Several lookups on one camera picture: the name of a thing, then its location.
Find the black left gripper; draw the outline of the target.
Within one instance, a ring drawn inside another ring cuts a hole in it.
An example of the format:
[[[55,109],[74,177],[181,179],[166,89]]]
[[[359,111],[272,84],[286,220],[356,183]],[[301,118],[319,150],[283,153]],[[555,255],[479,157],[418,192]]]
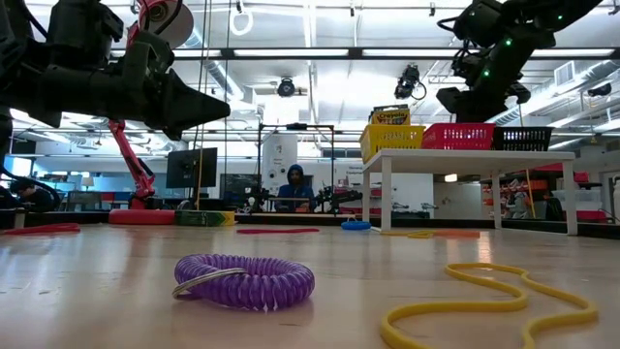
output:
[[[178,142],[185,129],[227,117],[231,107],[191,88],[173,69],[135,72],[114,65],[82,71],[50,65],[37,83],[36,118],[57,127],[63,112],[155,123]]]

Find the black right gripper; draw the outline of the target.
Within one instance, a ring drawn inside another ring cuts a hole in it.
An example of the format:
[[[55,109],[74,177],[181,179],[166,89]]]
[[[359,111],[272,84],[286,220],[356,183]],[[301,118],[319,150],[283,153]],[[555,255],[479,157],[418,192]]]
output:
[[[474,91],[461,91],[456,87],[441,88],[436,97],[450,114],[455,115],[455,123],[483,123],[508,109],[505,105],[508,97],[515,97],[517,104],[523,104],[530,100],[531,92],[515,81],[502,97],[481,96]]]

